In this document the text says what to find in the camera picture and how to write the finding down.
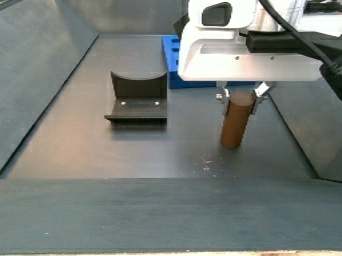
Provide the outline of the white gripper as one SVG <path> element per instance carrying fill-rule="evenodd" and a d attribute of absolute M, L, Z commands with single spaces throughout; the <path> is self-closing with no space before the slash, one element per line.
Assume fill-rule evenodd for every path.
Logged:
<path fill-rule="evenodd" d="M 227 113 L 230 91 L 225 81 L 316 81 L 321 62 L 300 54 L 251 53 L 237 30 L 203 29 L 187 23 L 182 33 L 178 74 L 186 81 L 218 81 L 217 100 Z M 276 85 L 253 90 L 251 114 Z"/>

